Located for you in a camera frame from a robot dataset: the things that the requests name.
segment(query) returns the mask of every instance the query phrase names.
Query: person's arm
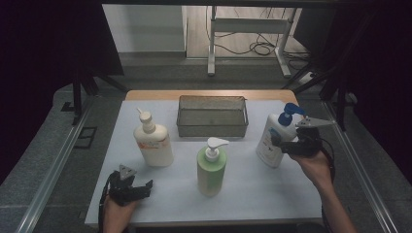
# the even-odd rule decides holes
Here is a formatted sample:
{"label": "person's arm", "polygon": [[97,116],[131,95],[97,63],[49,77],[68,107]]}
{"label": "person's arm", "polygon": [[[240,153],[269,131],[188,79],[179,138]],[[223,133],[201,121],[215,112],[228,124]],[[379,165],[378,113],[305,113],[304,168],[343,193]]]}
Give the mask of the person's arm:
{"label": "person's arm", "polygon": [[130,222],[138,204],[138,201],[134,201],[122,207],[107,195],[104,204],[103,233],[121,233]]}
{"label": "person's arm", "polygon": [[318,189],[332,232],[358,232],[336,195],[326,156],[319,151],[315,156],[310,158],[291,155],[291,159],[299,163],[303,173]]}

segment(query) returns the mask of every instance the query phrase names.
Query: white pump head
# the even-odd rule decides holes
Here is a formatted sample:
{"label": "white pump head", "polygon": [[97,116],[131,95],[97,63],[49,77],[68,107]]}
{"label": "white pump head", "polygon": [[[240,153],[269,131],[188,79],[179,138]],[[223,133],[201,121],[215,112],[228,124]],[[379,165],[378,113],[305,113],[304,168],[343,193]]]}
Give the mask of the white pump head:
{"label": "white pump head", "polygon": [[219,158],[219,149],[218,147],[229,144],[229,141],[219,139],[219,138],[209,138],[207,140],[207,146],[209,147],[206,149],[206,159],[209,162],[215,162]]}

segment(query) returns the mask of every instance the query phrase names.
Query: blue pump cap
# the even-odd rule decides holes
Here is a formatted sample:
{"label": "blue pump cap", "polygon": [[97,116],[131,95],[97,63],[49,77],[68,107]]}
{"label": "blue pump cap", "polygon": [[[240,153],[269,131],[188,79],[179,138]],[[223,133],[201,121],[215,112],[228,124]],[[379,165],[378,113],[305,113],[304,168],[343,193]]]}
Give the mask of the blue pump cap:
{"label": "blue pump cap", "polygon": [[284,125],[284,126],[290,125],[292,123],[292,115],[293,114],[304,115],[305,111],[303,111],[303,109],[301,109],[300,107],[298,107],[294,103],[288,103],[288,104],[285,105],[284,112],[281,113],[281,115],[278,118],[279,123]]}

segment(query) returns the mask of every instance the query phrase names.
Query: human hand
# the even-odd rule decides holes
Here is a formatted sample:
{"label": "human hand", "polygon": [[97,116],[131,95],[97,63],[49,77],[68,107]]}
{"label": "human hand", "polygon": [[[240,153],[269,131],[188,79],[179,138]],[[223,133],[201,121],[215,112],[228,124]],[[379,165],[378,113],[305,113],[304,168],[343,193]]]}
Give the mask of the human hand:
{"label": "human hand", "polygon": [[329,161],[321,150],[312,157],[292,154],[290,157],[300,165],[303,173],[317,189],[332,187]]}
{"label": "human hand", "polygon": [[121,233],[130,222],[131,216],[139,201],[130,202],[126,206],[119,206],[109,195],[104,203],[104,233]]}

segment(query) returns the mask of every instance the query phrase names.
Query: black curtain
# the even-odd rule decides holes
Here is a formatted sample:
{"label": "black curtain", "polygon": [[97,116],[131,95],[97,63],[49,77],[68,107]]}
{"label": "black curtain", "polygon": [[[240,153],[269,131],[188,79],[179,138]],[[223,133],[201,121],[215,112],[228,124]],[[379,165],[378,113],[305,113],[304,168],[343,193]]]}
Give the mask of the black curtain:
{"label": "black curtain", "polygon": [[123,71],[98,1],[2,1],[0,46],[2,183],[75,71]]}
{"label": "black curtain", "polygon": [[349,70],[355,113],[412,183],[412,10],[385,1],[366,29]]}

